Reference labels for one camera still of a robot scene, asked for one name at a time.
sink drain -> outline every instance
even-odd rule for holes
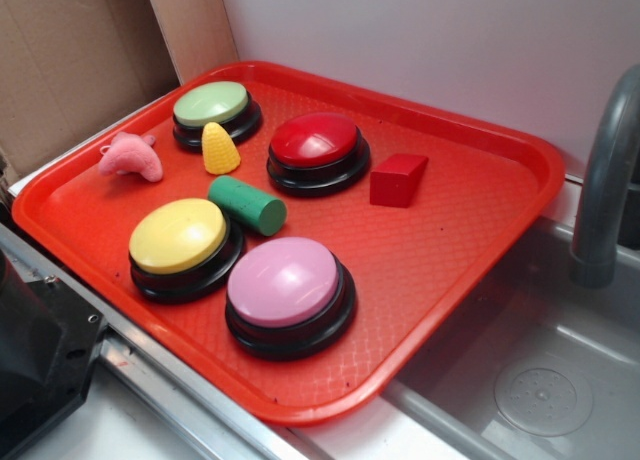
[[[505,368],[495,384],[500,412],[525,432],[545,437],[571,433],[587,421],[593,395],[586,379],[547,357],[520,360]]]

tray rim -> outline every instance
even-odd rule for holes
[[[371,113],[367,110],[367,114],[372,116],[375,116],[375,112],[378,111],[377,109],[388,109],[391,105],[403,115],[399,117],[399,125],[419,129],[421,122],[428,122],[429,125],[433,127],[429,132],[430,134],[514,160],[527,167],[538,181],[537,196],[495,237],[490,248],[475,259],[472,265],[462,274],[457,282],[446,291],[437,304],[428,312],[425,312],[423,319],[416,324],[410,333],[393,349],[390,355],[371,371],[363,383],[344,396],[324,404],[315,405],[312,408],[292,407],[265,402],[262,396],[255,394],[255,392],[250,391],[250,389],[244,388],[244,383],[239,384],[235,382],[233,375],[225,369],[220,369],[219,371],[219,382],[223,383],[224,387],[206,379],[204,375],[200,374],[207,381],[221,388],[227,395],[265,421],[289,426],[316,424],[348,413],[368,400],[371,400],[384,388],[395,373],[400,370],[406,360],[424,343],[439,324],[444,321],[448,313],[462,301],[473,286],[536,220],[547,203],[556,196],[564,183],[564,162],[555,147],[533,135],[327,79],[315,74],[291,69],[282,65],[262,61],[243,61],[224,65],[203,73],[156,102],[139,110],[135,115],[125,119],[123,122],[107,129],[86,145],[78,148],[68,156],[61,158],[54,165],[40,172],[22,189],[14,201],[12,208],[14,221],[63,263],[73,264],[74,272],[99,291],[107,301],[111,296],[120,296],[119,288],[108,281],[103,282],[98,278],[98,285],[94,285],[96,282],[96,278],[93,278],[96,276],[94,269],[84,262],[78,261],[78,255],[74,253],[64,241],[50,235],[47,229],[38,222],[38,205],[46,200],[61,185],[71,181],[99,161],[99,149],[96,148],[96,146],[110,143],[113,136],[119,131],[144,133],[144,131],[155,126],[155,122],[152,122],[148,118],[143,118],[145,113],[152,109],[171,111],[175,100],[188,90],[207,81],[211,81],[212,77],[219,80],[225,76],[233,76],[236,74],[235,72],[238,71],[244,72],[244,75],[251,76],[251,78],[247,78],[247,80],[260,81],[260,77],[264,74],[287,78],[287,90],[294,92],[296,89],[303,90],[305,85],[317,85],[321,83],[321,93],[323,97],[320,99],[324,99],[325,101],[329,100],[330,103],[334,104],[338,103],[339,106],[352,110],[358,110],[354,107],[366,99],[367,105],[372,105],[375,109]],[[460,129],[464,129],[465,132],[476,132],[476,137],[467,137],[464,142],[458,142],[450,138],[456,130]],[[487,148],[487,145],[482,145],[483,142],[486,143],[487,135],[498,135],[508,139],[514,148],[509,151],[496,148],[497,146],[501,147],[501,145],[493,145],[490,146],[492,148]],[[131,305],[131,309],[136,312],[134,316],[138,318],[137,316],[140,315],[143,322],[144,319],[149,316],[149,313],[142,305]],[[158,327],[154,329],[148,325],[141,325],[141,327],[159,340],[165,348],[168,348],[170,351],[173,349],[180,350],[180,354],[176,353],[176,351],[172,351],[172,353],[190,365],[191,368],[194,368],[193,365],[197,365],[198,361],[204,357],[197,349],[193,351],[190,344],[179,335],[170,335],[171,338],[168,339],[167,333],[162,328]],[[174,345],[173,349],[167,346],[167,342]],[[256,403],[260,403],[259,409],[255,408]]]

white wall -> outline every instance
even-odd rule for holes
[[[224,0],[268,60],[522,130],[582,176],[640,0]]]

sink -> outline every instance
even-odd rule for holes
[[[571,237],[538,220],[384,396],[470,458],[638,458],[640,256],[585,289]]]

toy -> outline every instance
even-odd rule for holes
[[[371,171],[371,205],[406,208],[418,189],[429,159],[424,155],[395,154]]]
[[[235,144],[248,140],[262,124],[260,105],[237,82],[210,82],[189,90],[173,107],[173,137],[190,152],[202,151],[202,131],[209,122],[224,128]]]
[[[208,198],[231,218],[265,237],[277,233],[287,219],[282,200],[227,175],[211,183]]]
[[[356,300],[353,277],[324,245],[283,237],[233,267],[225,319],[252,355],[293,360],[336,342],[353,321]]]
[[[129,239],[134,285],[148,300],[186,303],[222,287],[244,253],[240,226],[204,198],[162,205]]]
[[[216,122],[209,122],[202,131],[204,168],[213,175],[224,175],[240,165],[240,154],[227,131]]]
[[[111,145],[100,148],[103,156],[98,163],[98,171],[102,175],[137,172],[150,182],[162,180],[162,164],[152,148],[155,141],[153,135],[140,137],[132,133],[119,132],[111,141]]]
[[[354,121],[316,112],[280,125],[269,145],[267,172],[289,195],[331,195],[355,184],[369,169],[370,148]]]

